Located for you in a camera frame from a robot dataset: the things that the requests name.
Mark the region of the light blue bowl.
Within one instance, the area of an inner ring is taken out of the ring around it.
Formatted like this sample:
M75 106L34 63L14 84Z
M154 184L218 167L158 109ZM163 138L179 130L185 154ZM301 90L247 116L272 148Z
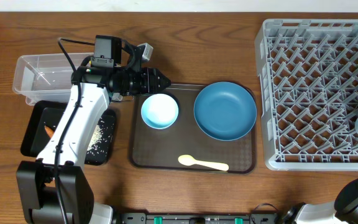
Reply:
M143 122L150 128L166 129L177 120L179 107L172 96L159 93L143 102L140 114Z

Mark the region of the rice grains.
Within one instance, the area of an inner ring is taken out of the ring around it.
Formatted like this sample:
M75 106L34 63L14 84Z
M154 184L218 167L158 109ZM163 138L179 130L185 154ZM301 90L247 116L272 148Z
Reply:
M87 155L102 156L107 154L114 132L114 123L102 119L95 127L87 148Z

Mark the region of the orange carrot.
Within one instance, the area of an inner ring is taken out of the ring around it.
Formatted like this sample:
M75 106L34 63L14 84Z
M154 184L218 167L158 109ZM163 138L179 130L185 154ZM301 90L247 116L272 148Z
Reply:
M54 134L54 130L52 130L50 127L48 126L44 126L44 129L45 129L45 132L47 133L48 137L49 138L52 138L53 137L53 134Z

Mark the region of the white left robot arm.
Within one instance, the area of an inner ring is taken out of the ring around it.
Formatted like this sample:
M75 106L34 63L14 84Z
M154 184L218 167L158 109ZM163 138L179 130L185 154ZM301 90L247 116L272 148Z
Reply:
M156 68L80 66L70 100L47 145L16 172L27 223L112 223L113 209L96 203L83 172L91 137L113 93L149 95L171 85Z

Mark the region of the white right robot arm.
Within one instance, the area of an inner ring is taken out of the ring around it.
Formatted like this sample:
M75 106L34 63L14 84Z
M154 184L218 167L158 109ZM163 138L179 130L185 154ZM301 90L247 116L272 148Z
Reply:
M358 224L358 179L347 184L335 201L317 205L301 203L292 207L277 222Z

